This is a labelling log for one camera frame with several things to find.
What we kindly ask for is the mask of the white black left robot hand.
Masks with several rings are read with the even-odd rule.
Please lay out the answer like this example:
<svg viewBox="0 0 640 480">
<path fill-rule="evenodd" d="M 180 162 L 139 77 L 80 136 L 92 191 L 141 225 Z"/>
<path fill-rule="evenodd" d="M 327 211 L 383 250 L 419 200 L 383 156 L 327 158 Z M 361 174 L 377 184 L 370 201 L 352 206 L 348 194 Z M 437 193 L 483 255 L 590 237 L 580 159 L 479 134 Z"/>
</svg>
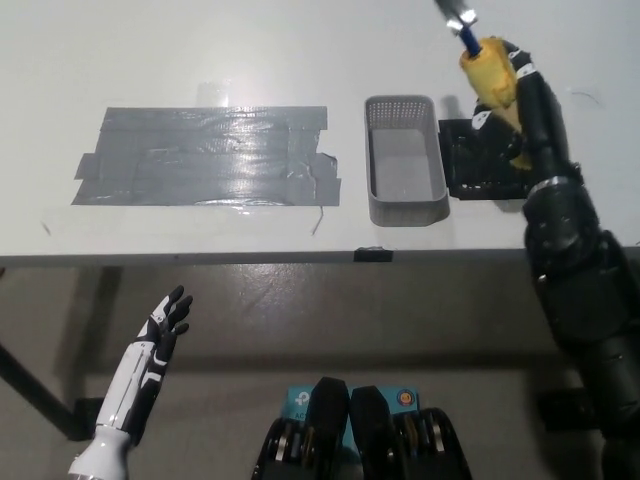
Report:
<svg viewBox="0 0 640 480">
<path fill-rule="evenodd" d="M 104 397 L 96 425 L 129 435 L 136 446 L 161 389 L 177 338 L 186 333 L 185 322 L 193 297 L 179 285 L 148 316 L 126 348 Z"/>
</svg>

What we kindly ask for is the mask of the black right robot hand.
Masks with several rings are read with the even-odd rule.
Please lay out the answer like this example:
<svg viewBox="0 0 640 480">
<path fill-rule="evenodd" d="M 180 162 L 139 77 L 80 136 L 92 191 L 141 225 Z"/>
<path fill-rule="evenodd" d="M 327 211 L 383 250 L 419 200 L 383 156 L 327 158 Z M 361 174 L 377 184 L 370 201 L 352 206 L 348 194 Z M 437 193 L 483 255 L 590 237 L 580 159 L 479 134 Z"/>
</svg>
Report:
<svg viewBox="0 0 640 480">
<path fill-rule="evenodd" d="M 500 37 L 479 40 L 460 66 L 477 94 L 472 128 L 492 154 L 530 174 L 535 186 L 555 177 L 581 184 L 570 160 L 560 103 L 529 52 Z"/>
</svg>

